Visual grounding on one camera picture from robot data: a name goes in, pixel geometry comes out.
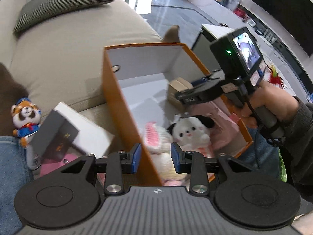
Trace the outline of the person right hand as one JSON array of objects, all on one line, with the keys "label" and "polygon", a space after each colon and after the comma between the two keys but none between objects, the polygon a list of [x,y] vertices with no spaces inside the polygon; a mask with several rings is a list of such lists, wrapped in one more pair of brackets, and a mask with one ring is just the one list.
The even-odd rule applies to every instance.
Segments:
[{"label": "person right hand", "polygon": [[252,110],[249,105],[254,111],[265,106],[280,122],[287,124],[292,122],[299,109],[299,101],[295,97],[263,80],[249,98],[249,103],[246,103],[239,113],[249,127],[255,128],[257,122],[251,117]]}]

